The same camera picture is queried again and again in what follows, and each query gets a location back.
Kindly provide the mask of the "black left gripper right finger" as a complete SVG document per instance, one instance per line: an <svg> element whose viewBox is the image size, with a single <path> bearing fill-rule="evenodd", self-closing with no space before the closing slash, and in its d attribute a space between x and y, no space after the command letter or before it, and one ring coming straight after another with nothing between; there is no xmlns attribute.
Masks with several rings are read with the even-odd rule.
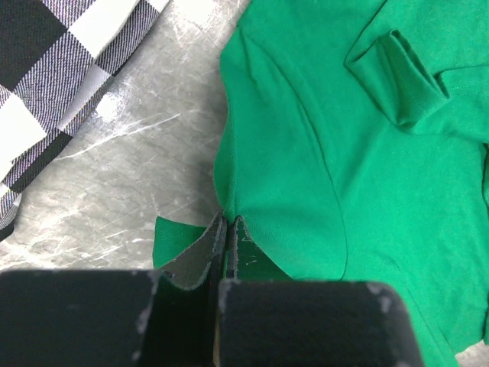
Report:
<svg viewBox="0 0 489 367"><path fill-rule="evenodd" d="M294 281L243 219L219 285L219 366L421 366L404 302L372 281Z"/></svg>

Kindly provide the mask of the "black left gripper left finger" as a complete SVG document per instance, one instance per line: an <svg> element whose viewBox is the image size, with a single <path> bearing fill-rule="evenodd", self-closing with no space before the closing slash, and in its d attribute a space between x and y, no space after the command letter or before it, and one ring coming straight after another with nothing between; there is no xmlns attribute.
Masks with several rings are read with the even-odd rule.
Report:
<svg viewBox="0 0 489 367"><path fill-rule="evenodd" d="M1 274L3 366L210 366L227 221L145 270Z"/></svg>

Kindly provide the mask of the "green t-shirt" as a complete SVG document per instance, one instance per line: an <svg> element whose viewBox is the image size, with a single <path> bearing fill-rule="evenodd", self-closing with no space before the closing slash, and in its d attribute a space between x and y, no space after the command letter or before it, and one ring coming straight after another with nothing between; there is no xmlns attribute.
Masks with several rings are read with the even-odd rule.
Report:
<svg viewBox="0 0 489 367"><path fill-rule="evenodd" d="M227 219L297 280L381 281L427 366L488 339L488 3L252 1L222 51Z"/></svg>

